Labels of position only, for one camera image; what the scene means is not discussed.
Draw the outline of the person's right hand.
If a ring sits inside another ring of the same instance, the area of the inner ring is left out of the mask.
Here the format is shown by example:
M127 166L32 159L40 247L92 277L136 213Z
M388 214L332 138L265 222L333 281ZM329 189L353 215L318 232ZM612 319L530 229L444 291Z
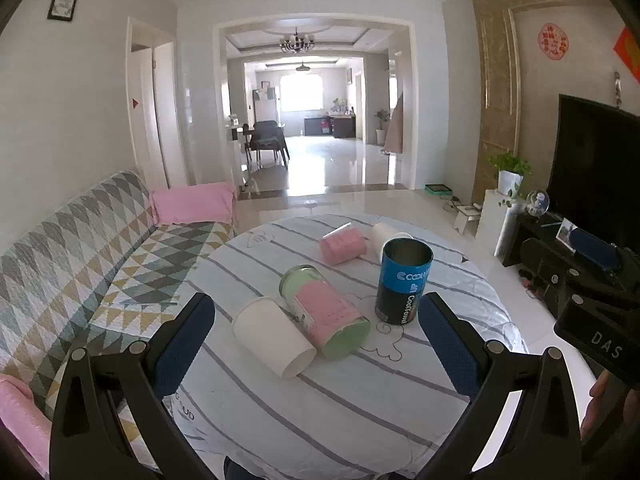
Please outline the person's right hand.
M610 388L614 376L604 370L597 381L589 390L590 402L582 424L580 425L580 436L585 439L593 433L593 428L597 426L597 422L604 417L604 396L606 390ZM627 393L623 408L623 426L631 425L639 417L639 391L630 390Z

